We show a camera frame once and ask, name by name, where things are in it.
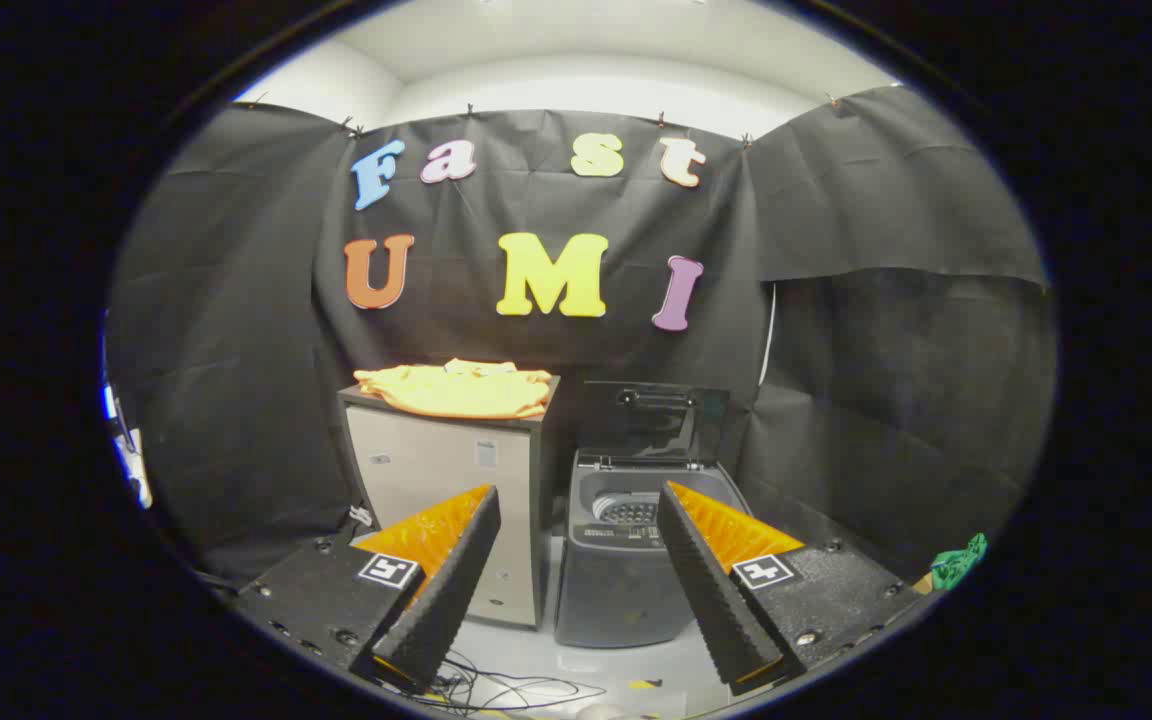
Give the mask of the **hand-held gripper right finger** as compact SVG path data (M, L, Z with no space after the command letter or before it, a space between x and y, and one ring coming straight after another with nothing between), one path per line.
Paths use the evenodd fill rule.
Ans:
M805 676L895 628L922 594L849 544L810 544L668 480L658 529L717 674L741 696Z

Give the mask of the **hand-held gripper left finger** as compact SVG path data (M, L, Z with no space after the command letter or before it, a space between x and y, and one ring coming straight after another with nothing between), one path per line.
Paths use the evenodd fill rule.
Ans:
M429 691L500 529L483 484L366 536L314 539L242 588L236 609L287 650L397 691Z

